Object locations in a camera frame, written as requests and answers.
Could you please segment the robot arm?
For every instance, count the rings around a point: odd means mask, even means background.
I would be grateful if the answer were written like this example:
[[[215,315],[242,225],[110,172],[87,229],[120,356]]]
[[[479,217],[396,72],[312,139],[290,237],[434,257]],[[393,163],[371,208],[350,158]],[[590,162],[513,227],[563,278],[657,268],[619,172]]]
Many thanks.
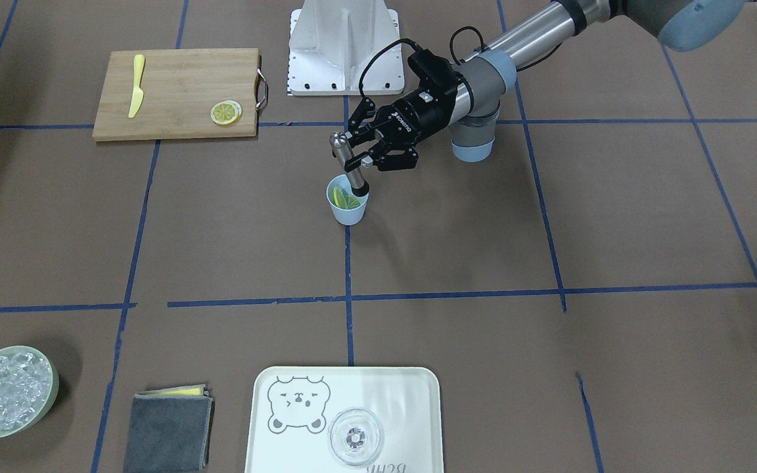
[[[484,42],[465,60],[436,56],[411,39],[408,66],[418,87],[379,107],[363,97],[345,132],[331,135],[334,157],[354,179],[361,168],[412,169],[415,147],[444,129],[464,162],[492,152],[501,98],[523,69],[537,65],[589,25],[624,16],[674,51],[691,51],[720,35],[744,8],[743,1],[552,1],[501,36]]]

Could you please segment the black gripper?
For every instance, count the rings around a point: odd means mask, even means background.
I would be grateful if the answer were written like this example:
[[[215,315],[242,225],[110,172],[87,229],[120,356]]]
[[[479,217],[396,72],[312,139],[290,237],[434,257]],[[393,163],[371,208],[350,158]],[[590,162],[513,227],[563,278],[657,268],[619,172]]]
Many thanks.
[[[383,173],[414,169],[419,153],[413,147],[459,120],[459,113],[468,110],[468,99],[459,101],[462,88],[459,83],[449,83],[447,87],[422,83],[387,106],[362,98],[348,119],[344,152],[357,155],[355,147],[373,143],[360,154],[362,162],[369,158],[371,165]]]

